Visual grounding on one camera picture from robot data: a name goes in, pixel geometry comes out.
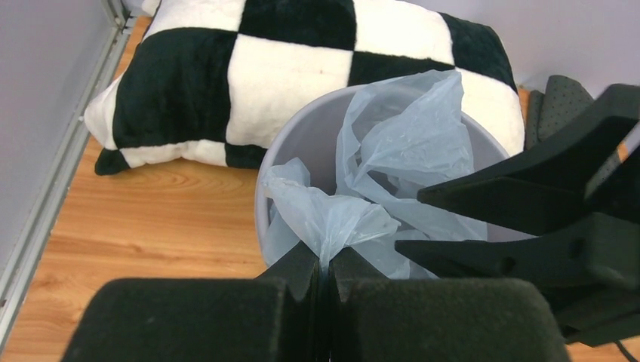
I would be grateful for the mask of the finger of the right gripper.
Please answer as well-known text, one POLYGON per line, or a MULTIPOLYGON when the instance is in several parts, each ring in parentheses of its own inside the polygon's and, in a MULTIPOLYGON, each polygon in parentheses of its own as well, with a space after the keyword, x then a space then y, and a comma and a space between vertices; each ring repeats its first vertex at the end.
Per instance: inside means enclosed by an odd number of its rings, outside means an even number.
POLYGON ((568 343, 639 335, 639 225, 603 213, 520 241, 410 241, 395 250, 440 278, 517 278, 549 304, 568 343))
POLYGON ((639 88, 613 84, 531 149, 417 199, 461 216, 543 235, 591 213, 639 221, 639 159, 623 139, 639 123, 639 88))

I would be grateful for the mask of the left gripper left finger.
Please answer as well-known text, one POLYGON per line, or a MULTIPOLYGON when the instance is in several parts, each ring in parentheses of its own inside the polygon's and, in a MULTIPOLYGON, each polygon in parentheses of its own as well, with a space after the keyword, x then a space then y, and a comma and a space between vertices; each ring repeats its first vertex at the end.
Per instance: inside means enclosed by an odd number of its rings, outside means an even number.
POLYGON ((254 279, 121 278, 89 302, 65 361, 313 361, 318 257, 254 279))

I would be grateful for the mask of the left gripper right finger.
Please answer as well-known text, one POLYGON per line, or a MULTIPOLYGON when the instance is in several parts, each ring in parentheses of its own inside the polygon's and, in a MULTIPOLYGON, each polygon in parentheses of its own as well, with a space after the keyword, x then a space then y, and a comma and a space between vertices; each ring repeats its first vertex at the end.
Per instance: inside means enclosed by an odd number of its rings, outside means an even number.
POLYGON ((329 265, 333 361, 567 361, 550 307, 517 279, 387 278, 352 248, 329 265))

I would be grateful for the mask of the translucent blue plastic trash bag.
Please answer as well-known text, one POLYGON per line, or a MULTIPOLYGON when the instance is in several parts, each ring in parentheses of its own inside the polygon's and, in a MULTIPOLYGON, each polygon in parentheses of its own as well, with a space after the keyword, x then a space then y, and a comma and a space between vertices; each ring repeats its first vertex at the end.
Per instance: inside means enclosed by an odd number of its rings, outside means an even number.
POLYGON ((272 201, 272 223, 261 244, 266 264, 303 242, 326 271, 341 250, 352 247, 385 276, 407 279, 411 264, 395 251, 395 241, 485 240, 485 222, 417 200, 420 189, 474 170, 462 99, 455 70, 357 90, 337 135, 334 194, 312 185, 299 158, 269 167, 260 178, 272 201))

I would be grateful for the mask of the grey plastic trash bin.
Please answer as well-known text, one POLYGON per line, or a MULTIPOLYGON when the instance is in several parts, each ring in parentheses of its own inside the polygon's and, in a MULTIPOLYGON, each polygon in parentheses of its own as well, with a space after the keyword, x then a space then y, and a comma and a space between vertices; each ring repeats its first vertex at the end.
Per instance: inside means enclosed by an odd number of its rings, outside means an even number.
MULTIPOLYGON (((262 177, 273 165, 299 158, 310 172, 310 183, 328 194, 336 189, 335 155, 338 133, 344 116, 359 86, 348 87, 326 94, 304 106, 281 129, 260 166, 262 177)), ((525 144, 525 122, 518 94, 513 90, 501 91, 493 98, 474 97, 467 91, 462 110, 469 130, 475 167, 488 167, 513 154, 512 143, 521 151, 525 144)), ((257 185, 254 215, 262 257, 267 265, 274 264, 296 243, 268 241, 267 230, 272 221, 272 202, 261 184, 257 185)))

